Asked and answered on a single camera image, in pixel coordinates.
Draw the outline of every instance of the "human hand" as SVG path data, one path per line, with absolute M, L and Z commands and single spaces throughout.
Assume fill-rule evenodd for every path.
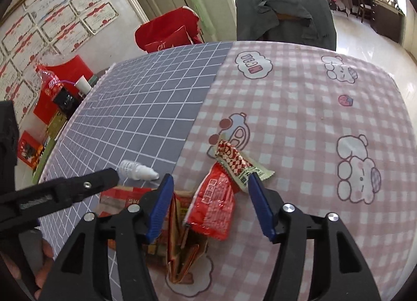
M 39 299 L 39 295 L 42 291 L 43 285 L 45 284 L 46 278 L 54 263 L 53 249 L 51 245 L 45 239 L 42 239 L 42 251 L 43 251 L 43 267 L 35 275 L 35 283 L 40 288 L 39 290 L 35 292 L 35 295 L 34 295 L 37 300 Z M 5 262 L 7 268 L 9 268 L 9 271 L 12 274 L 12 276 L 16 280 L 21 279 L 22 275 L 16 263 L 14 263 L 10 259 L 10 257 L 8 257 L 7 255 L 1 252 L 0 252 L 0 255 L 3 258 L 3 261 Z

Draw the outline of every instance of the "round table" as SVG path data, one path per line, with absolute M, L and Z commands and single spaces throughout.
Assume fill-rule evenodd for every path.
M 68 122 L 42 179 L 116 168 L 130 159 L 161 176 L 172 173 L 178 190 L 194 190 L 214 163 L 220 133 L 275 171 L 264 184 L 285 202 L 311 215 L 337 212 L 382 299 L 389 298 L 416 230 L 417 151 L 395 82 L 372 64 L 269 42 L 191 45 L 122 62 Z M 160 300 L 263 298 L 278 246 L 262 235 L 249 196 L 235 197 L 229 238 L 209 240 L 192 268 L 193 284 L 171 285 L 151 270 Z M 93 196 L 42 219 L 56 254 L 98 201 Z M 313 266 L 310 241 L 307 247 L 304 298 Z M 113 298 L 121 301 L 114 252 L 109 265 Z

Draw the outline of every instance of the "white cup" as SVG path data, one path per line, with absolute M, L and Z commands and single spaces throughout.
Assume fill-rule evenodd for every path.
M 84 95 L 87 95 L 91 90 L 91 85 L 88 83 L 88 81 L 85 79 L 83 75 L 76 82 L 76 88 Z

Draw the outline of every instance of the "silver bolt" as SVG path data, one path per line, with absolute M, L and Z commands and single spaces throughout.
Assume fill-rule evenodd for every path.
M 339 216 L 336 213 L 329 213 L 327 217 L 332 222 L 335 222 L 339 219 Z
M 293 211 L 295 211 L 295 207 L 291 203 L 284 204 L 282 206 L 282 209 L 284 209 L 284 211 L 287 213 L 292 213 Z
M 137 213 L 138 211 L 140 211 L 140 207 L 138 204 L 131 204 L 130 206 L 128 206 L 128 211 L 130 213 Z
M 93 213 L 87 213 L 84 215 L 84 221 L 90 222 L 94 220 L 95 215 Z

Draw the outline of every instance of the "blue gripper pad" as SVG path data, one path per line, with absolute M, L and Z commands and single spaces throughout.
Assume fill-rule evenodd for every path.
M 249 175 L 248 189 L 262 232 L 271 242 L 274 242 L 277 236 L 274 215 L 264 195 L 265 188 L 256 173 Z
M 158 196 L 152 211 L 149 213 L 148 232 L 146 233 L 148 243 L 152 243 L 161 233 L 163 220 L 174 194 L 173 177 L 170 174 L 166 174 L 155 192 L 158 193 Z

